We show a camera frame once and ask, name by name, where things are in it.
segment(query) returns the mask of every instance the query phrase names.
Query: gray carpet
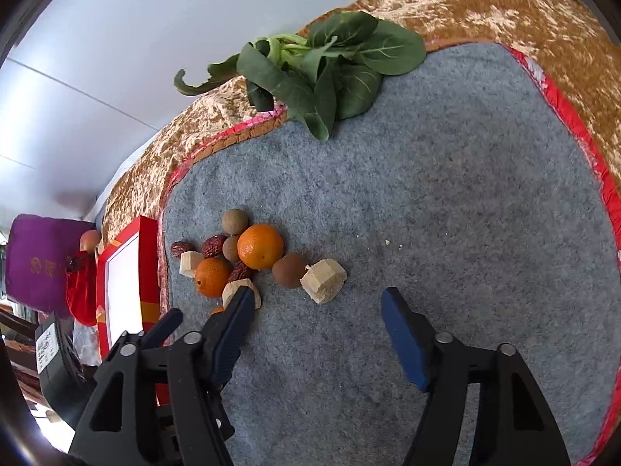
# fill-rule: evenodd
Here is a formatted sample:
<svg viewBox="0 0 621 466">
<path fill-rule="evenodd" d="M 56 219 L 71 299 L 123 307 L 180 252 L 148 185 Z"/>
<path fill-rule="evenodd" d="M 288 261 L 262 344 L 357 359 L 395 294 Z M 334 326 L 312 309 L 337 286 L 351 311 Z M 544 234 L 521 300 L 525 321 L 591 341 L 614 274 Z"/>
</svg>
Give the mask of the gray carpet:
<svg viewBox="0 0 621 466">
<path fill-rule="evenodd" d="M 229 207 L 349 272 L 322 306 L 255 278 L 264 305 L 223 392 L 236 465 L 402 463 L 425 396 L 384 330 L 387 286 L 466 344 L 516 345 L 572 460 L 590 451 L 621 353 L 611 224 L 578 145 L 503 48 L 447 49 L 384 78 L 328 143 L 287 123 L 201 161 L 167 205 L 167 247 L 219 233 Z M 167 257 L 181 331 L 198 329 L 215 300 Z M 455 464 L 467 464 L 475 403 Z"/>
</svg>

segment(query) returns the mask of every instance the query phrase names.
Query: label sticker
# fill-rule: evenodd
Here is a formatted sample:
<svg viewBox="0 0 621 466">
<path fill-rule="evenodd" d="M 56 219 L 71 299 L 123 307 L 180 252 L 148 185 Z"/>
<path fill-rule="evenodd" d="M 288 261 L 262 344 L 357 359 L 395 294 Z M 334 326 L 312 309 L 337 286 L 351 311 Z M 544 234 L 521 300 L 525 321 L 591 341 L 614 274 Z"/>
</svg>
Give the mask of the label sticker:
<svg viewBox="0 0 621 466">
<path fill-rule="evenodd" d="M 52 324 L 36 339 L 36 372 L 41 373 L 58 353 L 56 325 Z"/>
</svg>

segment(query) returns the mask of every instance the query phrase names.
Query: metal bolt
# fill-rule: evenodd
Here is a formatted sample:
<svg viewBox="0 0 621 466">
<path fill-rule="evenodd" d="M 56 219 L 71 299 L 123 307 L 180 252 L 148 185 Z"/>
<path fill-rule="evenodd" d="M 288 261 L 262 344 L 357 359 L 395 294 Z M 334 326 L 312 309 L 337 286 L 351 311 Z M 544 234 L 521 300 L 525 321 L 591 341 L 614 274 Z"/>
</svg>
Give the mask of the metal bolt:
<svg viewBox="0 0 621 466">
<path fill-rule="evenodd" d="M 438 333 L 435 336 L 435 339 L 440 344 L 449 344 L 453 341 L 453 335 L 451 335 L 451 333 L 447 333 L 446 331 L 443 331 L 442 333 Z"/>
<path fill-rule="evenodd" d="M 183 337 L 183 341 L 186 342 L 188 345 L 194 345 L 200 342 L 201 338 L 203 337 L 201 336 L 200 333 L 196 331 L 192 331 Z"/>
<path fill-rule="evenodd" d="M 126 357 L 134 352 L 136 352 L 136 346 L 134 344 L 125 344 L 120 348 L 120 354 Z"/>
<path fill-rule="evenodd" d="M 502 344 L 501 352 L 504 355 L 515 355 L 515 353 L 517 352 L 517 349 L 511 344 Z"/>
</svg>

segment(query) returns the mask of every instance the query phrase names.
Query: purple cushion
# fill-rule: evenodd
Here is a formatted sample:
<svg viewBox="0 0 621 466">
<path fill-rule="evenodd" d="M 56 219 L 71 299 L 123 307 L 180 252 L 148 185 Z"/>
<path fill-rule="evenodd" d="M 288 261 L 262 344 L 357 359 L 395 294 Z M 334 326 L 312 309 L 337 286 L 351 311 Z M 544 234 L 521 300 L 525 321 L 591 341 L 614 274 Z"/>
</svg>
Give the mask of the purple cushion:
<svg viewBox="0 0 621 466">
<path fill-rule="evenodd" d="M 71 317 L 65 294 L 67 257 L 80 249 L 91 222 L 21 214 L 10 228 L 6 253 L 6 293 L 24 306 Z"/>
</svg>

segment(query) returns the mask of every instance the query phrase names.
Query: tofu piece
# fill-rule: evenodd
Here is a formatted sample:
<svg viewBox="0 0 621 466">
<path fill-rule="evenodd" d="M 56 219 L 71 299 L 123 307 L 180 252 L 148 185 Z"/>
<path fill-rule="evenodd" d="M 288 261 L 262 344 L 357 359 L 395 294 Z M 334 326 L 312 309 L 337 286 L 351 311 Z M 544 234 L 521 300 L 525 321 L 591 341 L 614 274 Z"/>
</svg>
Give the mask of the tofu piece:
<svg viewBox="0 0 621 466">
<path fill-rule="evenodd" d="M 233 296 L 241 286 L 246 286 L 252 289 L 255 294 L 255 310 L 258 310 L 261 307 L 261 294 L 259 294 L 259 290 L 249 278 L 242 278 L 241 280 L 235 280 L 234 282 L 226 284 L 224 291 L 222 291 L 222 305 L 224 309 L 227 309 L 227 306 L 233 299 Z"/>
<path fill-rule="evenodd" d="M 190 250 L 181 254 L 181 261 L 179 262 L 179 273 L 188 278 L 194 278 L 198 265 L 205 256 L 200 252 L 194 252 Z"/>
<path fill-rule="evenodd" d="M 332 301 L 347 280 L 347 272 L 334 259 L 322 259 L 300 278 L 300 284 L 311 299 L 321 305 Z"/>
</svg>

